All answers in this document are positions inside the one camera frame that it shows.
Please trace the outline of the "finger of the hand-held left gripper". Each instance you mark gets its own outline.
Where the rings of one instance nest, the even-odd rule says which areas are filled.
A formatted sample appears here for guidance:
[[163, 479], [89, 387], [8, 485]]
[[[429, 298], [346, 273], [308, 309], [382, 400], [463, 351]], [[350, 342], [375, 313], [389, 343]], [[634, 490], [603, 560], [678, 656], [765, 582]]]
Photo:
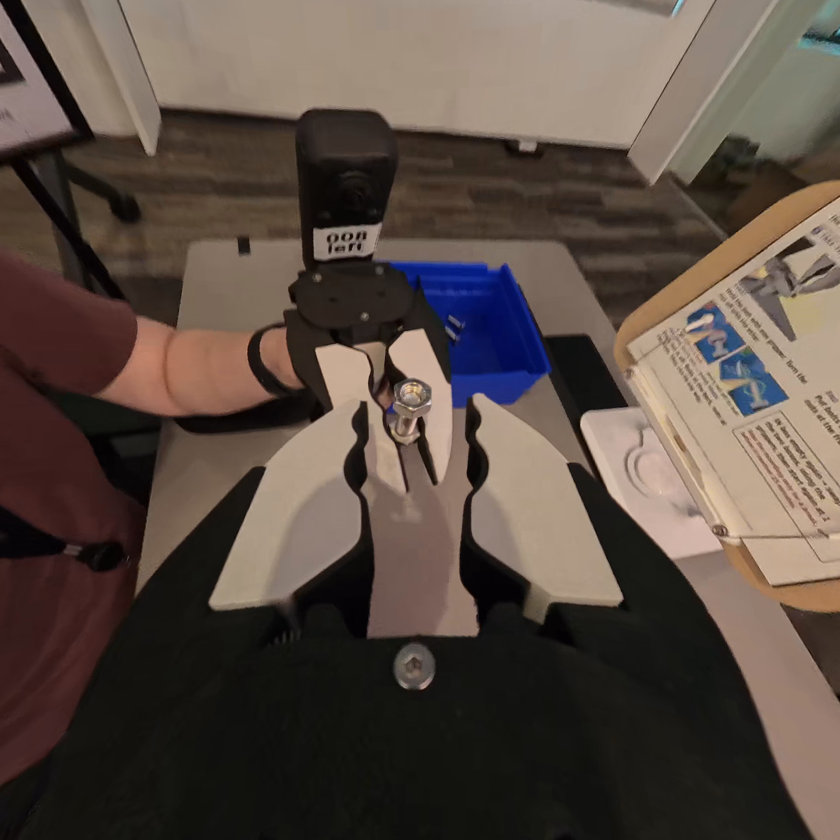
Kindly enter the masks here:
[[453, 394], [451, 374], [445, 373], [448, 342], [444, 337], [443, 360], [424, 329], [403, 331], [389, 347], [387, 361], [405, 379], [424, 383], [430, 391], [428, 411], [418, 420], [420, 448], [430, 480], [439, 485], [446, 477], [453, 441]]
[[353, 400], [367, 405], [365, 462], [369, 480], [376, 479], [397, 496], [404, 496], [407, 485], [402, 457], [386, 428], [385, 411], [371, 389], [374, 370], [369, 356], [362, 350], [332, 343], [318, 347], [316, 357], [332, 406]]

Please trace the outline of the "blue plastic bin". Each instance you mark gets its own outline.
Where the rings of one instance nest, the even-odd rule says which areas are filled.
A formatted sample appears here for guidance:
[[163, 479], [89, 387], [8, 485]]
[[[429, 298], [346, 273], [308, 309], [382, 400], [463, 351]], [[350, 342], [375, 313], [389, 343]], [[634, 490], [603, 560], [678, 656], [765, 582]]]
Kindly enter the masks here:
[[[465, 407], [478, 392], [511, 405], [551, 372], [542, 334], [509, 265], [403, 260], [394, 267], [423, 290], [444, 327], [459, 334], [457, 344], [448, 340], [454, 407]], [[463, 331], [448, 323], [450, 314], [465, 323]]]

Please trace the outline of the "black desk mat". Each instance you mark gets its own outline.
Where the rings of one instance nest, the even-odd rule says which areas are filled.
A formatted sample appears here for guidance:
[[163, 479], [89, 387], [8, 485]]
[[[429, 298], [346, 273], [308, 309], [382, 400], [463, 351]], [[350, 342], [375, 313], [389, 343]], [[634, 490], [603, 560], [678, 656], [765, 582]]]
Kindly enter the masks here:
[[569, 412], [582, 416], [630, 406], [590, 336], [548, 335], [543, 345], [552, 363], [550, 380]]

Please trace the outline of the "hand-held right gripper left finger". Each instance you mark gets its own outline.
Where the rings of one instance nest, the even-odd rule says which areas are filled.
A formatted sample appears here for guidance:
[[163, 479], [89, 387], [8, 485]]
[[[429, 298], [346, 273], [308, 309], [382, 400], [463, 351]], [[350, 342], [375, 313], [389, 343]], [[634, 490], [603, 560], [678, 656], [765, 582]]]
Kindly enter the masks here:
[[267, 461], [209, 597], [212, 610], [286, 606], [357, 545], [367, 408], [342, 404]]

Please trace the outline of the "black framed marker sign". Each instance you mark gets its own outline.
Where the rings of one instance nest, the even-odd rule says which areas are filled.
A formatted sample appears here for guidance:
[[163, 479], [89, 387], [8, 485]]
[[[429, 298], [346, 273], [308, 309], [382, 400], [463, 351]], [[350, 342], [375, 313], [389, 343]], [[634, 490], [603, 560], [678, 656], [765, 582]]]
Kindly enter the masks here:
[[81, 232], [71, 188], [108, 205], [124, 224], [136, 224], [136, 199], [69, 163], [64, 149], [93, 140], [93, 131], [25, 6], [1, 2], [1, 163], [9, 168], [52, 225], [67, 279], [126, 301], [119, 284]]

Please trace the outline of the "person's left forearm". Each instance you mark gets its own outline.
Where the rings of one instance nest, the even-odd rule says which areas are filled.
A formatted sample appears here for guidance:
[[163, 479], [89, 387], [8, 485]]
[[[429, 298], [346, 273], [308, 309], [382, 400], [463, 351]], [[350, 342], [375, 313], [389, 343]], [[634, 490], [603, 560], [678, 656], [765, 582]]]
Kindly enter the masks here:
[[158, 417], [221, 416], [301, 390], [287, 331], [179, 330], [139, 317], [133, 350], [96, 394]]

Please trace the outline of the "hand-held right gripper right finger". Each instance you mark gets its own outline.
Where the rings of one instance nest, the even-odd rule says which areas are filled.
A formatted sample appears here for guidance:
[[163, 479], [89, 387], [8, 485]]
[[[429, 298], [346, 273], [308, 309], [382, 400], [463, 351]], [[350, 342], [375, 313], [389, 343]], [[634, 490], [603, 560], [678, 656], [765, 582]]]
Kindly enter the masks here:
[[470, 398], [461, 581], [479, 623], [513, 603], [543, 624], [557, 604], [616, 607], [623, 593], [575, 484], [572, 464], [488, 396]]

